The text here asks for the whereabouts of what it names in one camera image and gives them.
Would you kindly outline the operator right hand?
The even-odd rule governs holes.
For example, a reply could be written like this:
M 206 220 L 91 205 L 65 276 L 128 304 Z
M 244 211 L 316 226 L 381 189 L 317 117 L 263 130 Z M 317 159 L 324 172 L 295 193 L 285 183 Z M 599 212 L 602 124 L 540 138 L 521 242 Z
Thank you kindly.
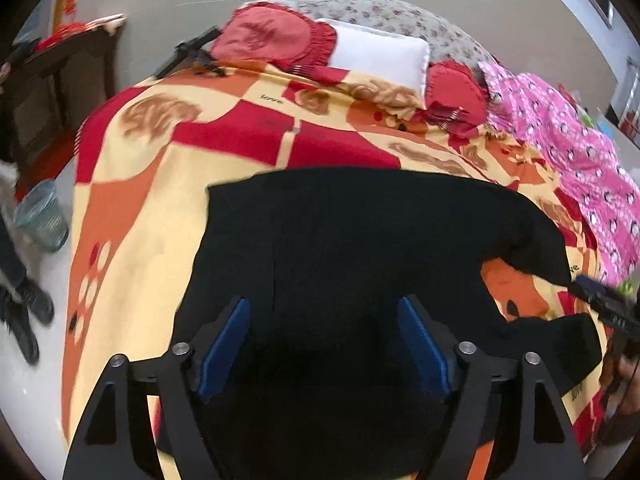
M 639 357 L 616 354 L 609 344 L 600 387 L 605 412 L 600 443 L 613 445 L 632 439 L 639 431 Z

